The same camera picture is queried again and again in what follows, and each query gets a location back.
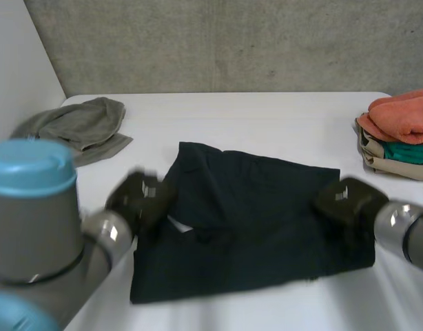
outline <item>beige cloth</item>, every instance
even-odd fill
[[[423,165],[385,159],[383,146],[358,124],[357,127],[364,162],[373,168],[375,172],[390,172],[423,181]]]

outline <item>black fabric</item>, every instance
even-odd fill
[[[252,290],[366,268],[373,241],[351,247],[344,229],[311,209],[339,170],[180,143],[165,181],[178,189],[155,241],[138,240],[132,303]]]

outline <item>table surface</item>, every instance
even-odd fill
[[[81,207],[101,208],[136,166],[168,171],[179,141],[341,169],[390,197],[423,204],[423,183],[366,169],[354,119],[378,92],[112,94],[127,113],[120,132],[134,141],[114,158],[78,169]],[[64,105],[98,95],[81,95]],[[132,251],[66,331],[423,330],[423,272],[376,248],[372,268],[314,282],[238,294],[130,305]]]

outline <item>gray wall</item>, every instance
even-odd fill
[[[25,0],[68,96],[423,88],[423,0]]]

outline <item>stack of folded clothes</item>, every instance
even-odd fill
[[[423,90],[377,99],[356,123],[368,166],[423,180]]]

